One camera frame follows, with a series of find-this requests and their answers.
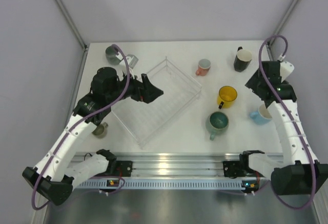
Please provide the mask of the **light blue mug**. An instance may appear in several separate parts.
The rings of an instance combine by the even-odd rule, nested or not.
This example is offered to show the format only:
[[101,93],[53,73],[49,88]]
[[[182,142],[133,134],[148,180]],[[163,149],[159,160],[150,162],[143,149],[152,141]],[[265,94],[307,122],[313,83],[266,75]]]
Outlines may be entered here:
[[250,118],[257,125],[265,125],[272,120],[265,104],[260,105],[257,111],[251,112]]

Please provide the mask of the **teal speckled ceramic mug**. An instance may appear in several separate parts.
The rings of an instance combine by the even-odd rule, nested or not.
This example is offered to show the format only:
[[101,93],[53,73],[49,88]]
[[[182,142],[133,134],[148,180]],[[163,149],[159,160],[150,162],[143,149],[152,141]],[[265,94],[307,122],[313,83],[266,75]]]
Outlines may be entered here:
[[229,127],[229,118],[226,114],[216,111],[210,114],[206,120],[206,130],[213,141],[217,135],[224,133]]

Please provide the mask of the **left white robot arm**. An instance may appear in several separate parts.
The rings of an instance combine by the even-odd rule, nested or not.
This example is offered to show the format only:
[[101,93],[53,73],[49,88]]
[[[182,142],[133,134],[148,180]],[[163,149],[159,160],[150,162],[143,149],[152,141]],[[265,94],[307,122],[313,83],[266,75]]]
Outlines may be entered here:
[[78,101],[67,127],[53,147],[34,167],[24,169],[22,176],[33,193],[60,206],[84,181],[98,174],[114,175],[117,157],[105,149],[72,168],[69,164],[80,144],[101,125],[115,103],[131,98],[149,104],[162,95],[163,90],[154,86],[146,74],[142,74],[141,80],[130,74],[119,79],[114,68],[98,69],[89,93]]

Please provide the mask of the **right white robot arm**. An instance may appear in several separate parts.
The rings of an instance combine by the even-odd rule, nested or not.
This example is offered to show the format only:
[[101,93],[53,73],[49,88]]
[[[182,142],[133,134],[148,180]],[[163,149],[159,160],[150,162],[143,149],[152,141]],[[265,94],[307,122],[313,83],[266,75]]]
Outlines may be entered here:
[[327,180],[327,164],[319,162],[302,128],[295,91],[285,80],[292,71],[293,66],[288,62],[263,61],[246,83],[272,117],[283,162],[269,158],[262,151],[248,150],[240,154],[239,168],[244,175],[257,171],[270,179],[278,196],[313,196]]

